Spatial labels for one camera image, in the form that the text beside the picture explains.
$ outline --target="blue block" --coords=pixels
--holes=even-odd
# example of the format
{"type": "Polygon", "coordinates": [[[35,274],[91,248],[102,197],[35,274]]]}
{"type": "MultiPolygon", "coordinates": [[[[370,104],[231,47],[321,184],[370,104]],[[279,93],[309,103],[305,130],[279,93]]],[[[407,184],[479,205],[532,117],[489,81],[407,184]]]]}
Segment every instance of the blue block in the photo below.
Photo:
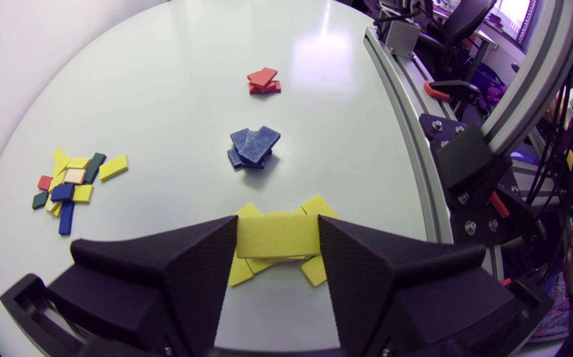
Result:
{"type": "Polygon", "coordinates": [[[73,199],[73,193],[75,192],[75,185],[72,183],[66,183],[63,185],[57,185],[53,188],[53,193],[51,194],[51,201],[68,201],[73,199]]]}
{"type": "Polygon", "coordinates": [[[245,146],[238,151],[243,160],[259,164],[269,149],[280,139],[280,133],[262,126],[255,135],[251,136],[245,146]]]}
{"type": "Polygon", "coordinates": [[[236,147],[236,150],[240,151],[243,146],[245,146],[248,133],[249,128],[244,128],[242,130],[236,131],[235,133],[229,134],[229,137],[234,143],[234,147],[236,147]]]}
{"type": "Polygon", "coordinates": [[[75,203],[73,201],[62,202],[62,211],[59,214],[59,230],[58,230],[60,235],[68,236],[71,234],[71,226],[73,226],[74,210],[75,210],[75,203]]]}
{"type": "Polygon", "coordinates": [[[238,156],[236,149],[227,150],[227,155],[229,156],[229,160],[231,161],[231,165],[234,169],[238,169],[240,165],[242,165],[243,162],[240,160],[240,156],[238,156]]]}

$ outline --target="bolt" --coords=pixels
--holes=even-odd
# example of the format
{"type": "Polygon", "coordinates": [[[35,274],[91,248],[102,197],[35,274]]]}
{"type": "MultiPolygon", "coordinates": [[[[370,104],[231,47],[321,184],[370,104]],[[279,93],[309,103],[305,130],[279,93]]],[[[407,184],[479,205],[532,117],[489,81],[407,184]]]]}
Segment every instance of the bolt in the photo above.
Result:
{"type": "Polygon", "coordinates": [[[489,230],[495,232],[497,229],[498,229],[498,221],[496,221],[495,219],[489,221],[489,230]]]}
{"type": "Polygon", "coordinates": [[[458,197],[458,201],[461,203],[461,205],[467,206],[467,202],[469,201],[469,194],[467,192],[463,192],[463,194],[458,197]]]}
{"type": "Polygon", "coordinates": [[[476,233],[476,223],[472,221],[465,222],[465,232],[468,236],[472,236],[476,233]]]}
{"type": "Polygon", "coordinates": [[[443,123],[440,120],[435,120],[432,122],[432,128],[436,131],[443,131],[443,123]]]}

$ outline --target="wooden block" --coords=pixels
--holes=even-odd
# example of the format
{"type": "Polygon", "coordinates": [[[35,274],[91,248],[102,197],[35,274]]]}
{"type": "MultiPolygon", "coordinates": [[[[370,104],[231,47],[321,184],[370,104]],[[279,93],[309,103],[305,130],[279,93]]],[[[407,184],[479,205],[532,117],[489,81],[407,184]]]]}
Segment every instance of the wooden block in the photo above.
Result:
{"type": "Polygon", "coordinates": [[[243,208],[236,212],[238,217],[262,217],[262,212],[256,208],[253,203],[247,203],[243,208]]]}
{"type": "Polygon", "coordinates": [[[281,259],[263,259],[263,258],[250,258],[247,259],[247,264],[249,265],[251,271],[254,274],[258,274],[264,269],[268,267],[272,267],[273,265],[281,262],[281,259]]]}
{"type": "Polygon", "coordinates": [[[335,211],[330,208],[328,203],[324,201],[322,196],[316,194],[313,198],[306,201],[302,205],[302,209],[307,215],[323,215],[334,219],[339,219],[335,211]]]}
{"type": "Polygon", "coordinates": [[[94,187],[92,185],[78,185],[75,186],[73,193],[73,202],[90,203],[94,187]]]}
{"type": "Polygon", "coordinates": [[[51,185],[49,185],[49,192],[53,192],[55,186],[62,185],[64,183],[64,177],[66,176],[66,172],[60,172],[53,180],[51,180],[51,185]]]}
{"type": "Polygon", "coordinates": [[[236,251],[234,251],[234,258],[231,262],[231,269],[229,270],[229,280],[227,284],[230,287],[234,287],[239,283],[245,282],[253,278],[253,272],[251,268],[247,265],[245,259],[237,257],[236,251]]]}
{"type": "Polygon", "coordinates": [[[67,169],[86,169],[90,163],[90,158],[72,158],[66,165],[67,169]]]}
{"type": "Polygon", "coordinates": [[[128,170],[128,157],[126,154],[106,162],[99,167],[99,179],[106,181],[128,170]]]}
{"type": "Polygon", "coordinates": [[[55,169],[53,169],[53,177],[57,176],[60,172],[64,171],[69,162],[71,162],[71,156],[70,155],[63,156],[62,160],[60,160],[57,163],[57,165],[55,165],[55,169]]]}
{"type": "Polygon", "coordinates": [[[322,260],[321,255],[313,257],[308,262],[305,262],[300,266],[300,269],[302,269],[302,272],[314,287],[325,282],[327,279],[326,270],[324,269],[324,260],[322,260]]]}
{"type": "Polygon", "coordinates": [[[58,146],[57,149],[53,151],[53,165],[57,166],[63,157],[64,157],[64,152],[62,152],[62,147],[58,146]]]}
{"type": "Polygon", "coordinates": [[[316,215],[238,217],[239,258],[285,258],[320,253],[316,215]]]}
{"type": "Polygon", "coordinates": [[[49,190],[49,187],[51,187],[51,181],[53,180],[53,177],[51,176],[40,176],[40,181],[38,181],[38,188],[41,190],[49,190]]]}
{"type": "Polygon", "coordinates": [[[64,182],[81,185],[84,182],[85,175],[86,169],[68,169],[66,170],[66,174],[64,176],[64,182]]]}

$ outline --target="black office chair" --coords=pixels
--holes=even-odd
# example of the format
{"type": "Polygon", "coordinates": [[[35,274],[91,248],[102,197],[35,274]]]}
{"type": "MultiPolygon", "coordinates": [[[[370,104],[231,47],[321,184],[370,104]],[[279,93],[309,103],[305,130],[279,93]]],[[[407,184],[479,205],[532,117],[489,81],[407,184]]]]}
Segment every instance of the black office chair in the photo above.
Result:
{"type": "Polygon", "coordinates": [[[443,25],[431,21],[421,32],[415,53],[438,81],[459,79],[462,61],[457,46],[483,23],[496,0],[463,0],[443,25]]]}

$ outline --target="table surface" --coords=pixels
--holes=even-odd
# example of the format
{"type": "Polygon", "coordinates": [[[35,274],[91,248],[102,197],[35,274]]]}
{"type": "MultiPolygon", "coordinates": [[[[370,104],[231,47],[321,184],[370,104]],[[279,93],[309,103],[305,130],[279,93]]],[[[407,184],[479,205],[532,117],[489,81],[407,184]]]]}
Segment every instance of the table surface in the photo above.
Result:
{"type": "MultiPolygon", "coordinates": [[[[406,144],[363,45],[372,19],[332,0],[174,0],[109,30],[53,79],[0,158],[0,295],[27,273],[49,284],[74,238],[143,237],[233,214],[294,210],[321,194],[347,221],[425,240],[406,144]],[[272,67],[282,93],[250,96],[272,67]],[[282,133],[264,170],[236,171],[229,134],[282,133]],[[61,145],[73,157],[127,154],[94,183],[73,233],[31,210],[61,145]]],[[[328,294],[298,263],[227,289],[216,346],[298,351],[339,346],[328,294]]],[[[3,356],[40,355],[0,303],[3,356]]]]}

